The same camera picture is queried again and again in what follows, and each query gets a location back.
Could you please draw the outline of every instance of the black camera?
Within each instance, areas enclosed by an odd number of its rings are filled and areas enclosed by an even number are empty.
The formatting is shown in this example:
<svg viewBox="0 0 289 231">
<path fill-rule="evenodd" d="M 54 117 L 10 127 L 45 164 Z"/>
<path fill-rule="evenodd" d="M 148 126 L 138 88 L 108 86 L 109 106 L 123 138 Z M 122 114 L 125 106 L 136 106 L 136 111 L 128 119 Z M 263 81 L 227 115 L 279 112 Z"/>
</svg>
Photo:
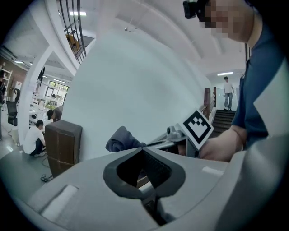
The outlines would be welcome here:
<svg viewBox="0 0 289 231">
<path fill-rule="evenodd" d="M 205 27 L 211 27 L 210 18 L 205 17 L 205 6 L 209 0 L 198 0 L 198 1 L 184 1 L 184 11 L 186 19 L 198 17 L 200 22 L 205 23 Z"/>
</svg>

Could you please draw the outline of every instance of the neck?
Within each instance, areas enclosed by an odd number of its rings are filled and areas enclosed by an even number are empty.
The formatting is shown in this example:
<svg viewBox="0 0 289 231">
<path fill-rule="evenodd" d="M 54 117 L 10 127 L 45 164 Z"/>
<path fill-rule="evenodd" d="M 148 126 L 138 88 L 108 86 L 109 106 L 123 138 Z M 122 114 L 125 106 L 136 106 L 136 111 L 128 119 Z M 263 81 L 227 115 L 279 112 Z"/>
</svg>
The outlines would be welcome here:
<svg viewBox="0 0 289 231">
<path fill-rule="evenodd" d="M 250 38 L 247 42 L 250 48 L 253 48 L 255 44 L 258 42 L 261 33 L 262 33 L 262 28 L 263 28 L 263 21 L 262 18 L 259 14 L 254 12 L 254 24 L 253 24 L 253 29 L 252 33 L 250 35 Z"/>
</svg>

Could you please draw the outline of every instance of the folded cloth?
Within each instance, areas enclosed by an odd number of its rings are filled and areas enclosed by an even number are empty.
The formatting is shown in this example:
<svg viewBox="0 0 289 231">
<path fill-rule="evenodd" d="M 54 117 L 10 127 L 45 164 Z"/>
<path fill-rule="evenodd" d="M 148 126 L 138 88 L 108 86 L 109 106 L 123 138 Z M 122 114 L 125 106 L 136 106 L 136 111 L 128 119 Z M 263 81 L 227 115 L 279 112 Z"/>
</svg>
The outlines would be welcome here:
<svg viewBox="0 0 289 231">
<path fill-rule="evenodd" d="M 132 134 L 126 130 L 125 126 L 121 126 L 116 130 L 105 146 L 110 152 L 119 152 L 140 147 L 147 147 L 147 145 L 134 138 Z"/>
</svg>

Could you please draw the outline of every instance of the white t-shirt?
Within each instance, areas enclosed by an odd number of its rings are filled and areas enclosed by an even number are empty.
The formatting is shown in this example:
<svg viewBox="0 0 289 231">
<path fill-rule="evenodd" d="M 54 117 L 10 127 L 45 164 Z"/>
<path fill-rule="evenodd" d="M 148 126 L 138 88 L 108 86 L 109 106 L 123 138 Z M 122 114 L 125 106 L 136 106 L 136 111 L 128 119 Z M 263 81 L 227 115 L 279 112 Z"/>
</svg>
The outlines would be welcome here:
<svg viewBox="0 0 289 231">
<path fill-rule="evenodd" d="M 224 89 L 225 89 L 225 93 L 232 93 L 232 87 L 233 85 L 229 82 L 224 83 Z"/>
<path fill-rule="evenodd" d="M 25 151 L 26 154 L 31 154 L 35 150 L 36 148 L 35 142 L 38 138 L 40 140 L 44 139 L 42 131 L 39 130 L 36 126 L 31 127 L 27 132 L 23 144 L 23 150 Z"/>
</svg>

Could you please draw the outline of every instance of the brown wall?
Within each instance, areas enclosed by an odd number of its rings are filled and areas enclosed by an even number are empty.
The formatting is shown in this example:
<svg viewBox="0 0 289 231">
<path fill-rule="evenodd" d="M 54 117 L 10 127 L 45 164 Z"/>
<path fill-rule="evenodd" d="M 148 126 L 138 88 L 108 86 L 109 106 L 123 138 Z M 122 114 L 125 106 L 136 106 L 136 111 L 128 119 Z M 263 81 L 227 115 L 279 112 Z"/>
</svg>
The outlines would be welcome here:
<svg viewBox="0 0 289 231">
<path fill-rule="evenodd" d="M 12 75 L 11 75 L 11 80 L 9 82 L 9 86 L 7 87 L 7 95 L 10 96 L 10 88 L 14 87 L 15 83 L 17 81 L 19 82 L 24 82 L 25 77 L 26 77 L 26 73 L 27 71 L 21 69 L 20 67 L 16 66 L 14 63 L 12 63 L 11 61 L 3 58 L 0 56 L 0 66 L 3 66 L 2 68 L 7 70 L 7 71 L 13 71 Z"/>
</svg>

